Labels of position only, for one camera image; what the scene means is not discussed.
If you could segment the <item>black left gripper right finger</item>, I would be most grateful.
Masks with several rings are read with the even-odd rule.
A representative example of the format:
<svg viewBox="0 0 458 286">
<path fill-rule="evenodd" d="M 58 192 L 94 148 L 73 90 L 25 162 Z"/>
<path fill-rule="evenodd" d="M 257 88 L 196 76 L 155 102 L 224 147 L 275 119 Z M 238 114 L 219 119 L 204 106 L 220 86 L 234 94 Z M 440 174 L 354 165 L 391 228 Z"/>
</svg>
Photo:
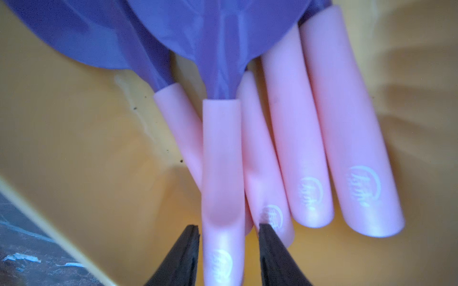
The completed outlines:
<svg viewBox="0 0 458 286">
<path fill-rule="evenodd" d="M 270 224 L 260 224 L 258 238 L 264 286 L 312 286 Z"/>
</svg>

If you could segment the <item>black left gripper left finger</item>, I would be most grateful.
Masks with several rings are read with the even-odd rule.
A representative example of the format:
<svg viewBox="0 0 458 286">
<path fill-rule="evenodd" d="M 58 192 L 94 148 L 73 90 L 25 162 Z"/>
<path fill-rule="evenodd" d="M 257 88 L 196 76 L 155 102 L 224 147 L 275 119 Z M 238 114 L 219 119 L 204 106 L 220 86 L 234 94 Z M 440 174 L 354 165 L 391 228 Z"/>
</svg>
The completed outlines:
<svg viewBox="0 0 458 286">
<path fill-rule="evenodd" d="M 187 225 L 145 286 L 195 286 L 199 244 L 199 227 Z"/>
</svg>

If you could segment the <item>purple square shovel pink handle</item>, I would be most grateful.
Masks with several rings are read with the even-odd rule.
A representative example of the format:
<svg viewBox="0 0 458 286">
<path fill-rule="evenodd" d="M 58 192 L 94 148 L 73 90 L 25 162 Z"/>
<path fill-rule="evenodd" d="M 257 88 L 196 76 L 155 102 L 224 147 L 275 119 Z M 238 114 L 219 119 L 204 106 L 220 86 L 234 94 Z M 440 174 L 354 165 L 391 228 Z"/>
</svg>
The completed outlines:
<svg viewBox="0 0 458 286">
<path fill-rule="evenodd" d="M 306 1 L 131 1 L 149 32 L 193 61 L 203 101 L 202 250 L 207 286 L 240 286 L 245 263 L 241 103 L 248 63 L 277 43 Z"/>
<path fill-rule="evenodd" d="M 237 90 L 242 114 L 242 156 L 249 213 L 258 231 L 269 224 L 289 247 L 295 237 L 279 161 L 262 111 L 251 71 L 245 71 Z"/>
</svg>

